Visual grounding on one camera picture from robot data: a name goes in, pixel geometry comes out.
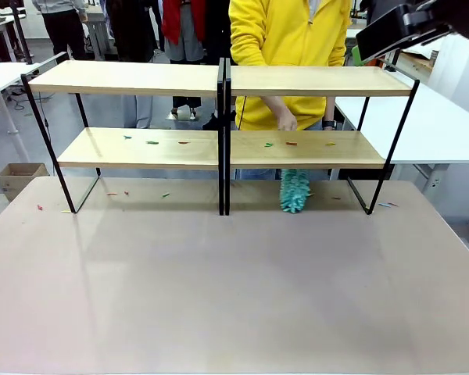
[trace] yellow jacket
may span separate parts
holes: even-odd
[[[311,18],[309,0],[231,0],[231,54],[238,65],[342,66],[345,36],[351,24],[351,0],[321,0]],[[306,129],[323,118],[325,98],[286,97]],[[274,114],[260,98],[236,101],[241,130],[276,130]]]

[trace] wooden shelf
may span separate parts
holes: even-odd
[[[218,66],[70,60],[30,82],[36,92],[217,96]]]
[[[216,170],[217,132],[91,127],[58,161],[60,166],[75,167]]]
[[[232,66],[233,96],[408,96],[411,87],[374,66]]]
[[[232,168],[380,169],[384,163],[357,131],[231,132]]]

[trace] black metal frame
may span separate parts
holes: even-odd
[[[219,215],[224,215],[225,205],[224,205],[224,127],[222,123],[224,122],[225,112],[224,112],[224,79],[225,79],[225,62],[224,58],[221,58],[219,61],[219,73],[217,74],[217,113],[219,116],[219,126],[217,130],[217,151],[218,151],[218,177],[219,177]]]
[[[412,104],[414,103],[415,99],[415,94],[417,93],[417,90],[421,84],[421,81],[418,80],[415,77],[412,77],[408,73],[404,72],[400,68],[398,68],[396,65],[393,65],[389,62],[386,62],[385,60],[378,59],[377,61],[377,66],[380,65],[380,63],[384,63],[386,66],[390,67],[393,70],[399,71],[400,73],[404,74],[405,76],[409,77],[410,79],[414,80],[414,85],[412,87],[412,91],[410,92],[410,95],[408,97],[408,101],[406,102],[405,110],[403,111],[403,115],[401,117],[401,120],[398,125],[398,129],[396,130],[396,134],[394,136],[394,139],[392,140],[391,143],[391,148],[389,149],[388,157],[385,160],[384,166],[382,167],[381,170],[381,176],[379,177],[379,181],[377,184],[377,188],[375,189],[374,197],[372,198],[372,201],[370,203],[370,206],[368,206],[363,197],[361,196],[360,192],[356,188],[355,184],[353,183],[353,180],[351,180],[350,177],[347,177],[347,182],[349,183],[349,186],[352,188],[354,195],[357,197],[358,202],[360,202],[361,207],[363,208],[364,212],[367,215],[371,215],[374,212],[375,205],[377,204],[377,199],[379,194],[381,193],[382,185],[385,181],[385,178],[387,177],[387,174],[389,172],[389,167],[391,166],[391,160],[392,156],[394,155],[394,151],[396,150],[396,146],[398,145],[398,140],[399,136],[401,135],[401,132],[403,131],[403,127],[405,126],[406,118],[408,117],[408,114],[410,113],[410,108]],[[358,124],[357,130],[361,132],[361,128],[363,126],[363,122],[365,120],[365,115],[367,114],[367,108],[368,108],[368,103],[370,102],[370,97],[365,98],[365,104],[363,105],[363,111],[361,113],[360,117],[360,123]]]
[[[224,74],[224,118],[220,127],[224,127],[224,173],[225,173],[225,206],[224,211],[229,216],[231,208],[231,61],[225,60]]]
[[[38,128],[40,129],[41,136],[44,138],[44,143],[45,143],[45,146],[47,147],[47,151],[48,151],[48,154],[50,155],[50,159],[52,160],[52,164],[54,165],[55,172],[57,173],[57,177],[59,178],[59,182],[61,183],[61,187],[63,188],[63,192],[64,192],[64,195],[66,196],[66,200],[68,202],[68,206],[70,207],[70,211],[72,213],[78,213],[78,211],[80,211],[81,207],[84,205],[85,201],[90,195],[92,189],[94,189],[95,184],[97,184],[97,181],[99,180],[101,176],[101,170],[99,168],[95,168],[97,177],[89,185],[88,189],[82,196],[80,203],[78,203],[78,205],[75,206],[73,204],[73,199],[71,198],[70,191],[68,190],[68,186],[64,179],[61,166],[59,165],[59,162],[57,161],[57,158],[55,156],[54,148],[52,147],[52,143],[50,142],[47,130],[45,129],[44,122],[41,119],[40,111],[38,110],[37,103],[34,99],[33,92],[31,91],[31,87],[28,82],[26,74],[21,74],[21,81],[23,82],[24,90],[28,97],[28,101],[30,102],[31,109],[33,110],[34,118],[37,120],[37,124],[38,124]],[[81,96],[80,94],[75,94],[75,95],[77,97],[77,104],[78,104],[78,108],[80,109],[82,121],[84,122],[84,127],[89,127],[87,116],[85,115],[84,105],[81,101]]]

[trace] table leg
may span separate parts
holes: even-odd
[[[9,51],[10,61],[13,63],[17,63],[16,54],[14,53],[14,48],[10,44],[9,33],[7,32],[7,27],[3,29],[3,38],[5,39],[5,45],[7,46],[7,50]]]
[[[99,42],[97,40],[97,34],[95,32],[95,25],[93,23],[87,23],[88,37],[91,39],[92,50],[94,51],[95,59],[102,60],[101,50],[99,48]]]
[[[422,193],[427,199],[431,200],[434,198],[436,191],[438,190],[446,171],[450,167],[450,164],[436,164],[429,174],[428,182],[422,189]]]
[[[389,178],[389,180],[391,181],[399,180],[399,178],[401,177],[402,171],[403,171],[403,164],[396,164],[394,166],[394,170],[392,170],[391,178]]]
[[[28,157],[26,149],[24,148],[23,140],[21,139],[21,136],[19,135],[19,131],[16,129],[16,126],[14,125],[13,118],[10,116],[9,109],[7,108],[5,100],[3,99],[2,93],[0,93],[0,112],[5,117],[5,123],[7,124],[7,130],[8,130],[7,132],[13,138],[14,147],[16,148],[16,151],[19,154],[19,158],[21,162],[22,163],[30,162],[30,158]]]

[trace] white desk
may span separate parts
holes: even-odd
[[[394,73],[401,81],[413,81],[401,73]],[[375,150],[386,158],[396,128],[399,125],[406,98],[371,98],[363,122],[362,133]],[[364,98],[337,98],[338,109],[356,129],[363,109]],[[434,194],[449,164],[469,163],[469,112],[449,99],[421,84],[398,146],[392,158],[397,166],[412,164],[427,175],[424,193]],[[433,169],[428,164],[435,164]]]
[[[7,88],[17,80],[19,80],[21,74],[31,73],[39,67],[39,64],[27,65],[23,62],[0,62],[0,91]],[[19,135],[19,131],[14,125],[13,118],[10,116],[10,112],[7,109],[5,100],[0,92],[0,112],[5,117],[5,123],[7,125],[7,131],[13,136],[14,147],[19,154],[21,162],[29,162],[26,149],[24,148],[23,141]]]
[[[20,19],[26,18],[25,14],[21,14],[19,16]],[[0,33],[3,34],[3,38],[5,40],[5,45],[7,46],[7,51],[9,52],[10,60],[14,63],[16,61],[16,56],[14,55],[14,50],[13,47],[10,44],[9,40],[9,33],[7,32],[7,27],[6,25],[8,23],[13,23],[14,22],[14,17],[13,16],[7,16],[5,20],[0,22]]]

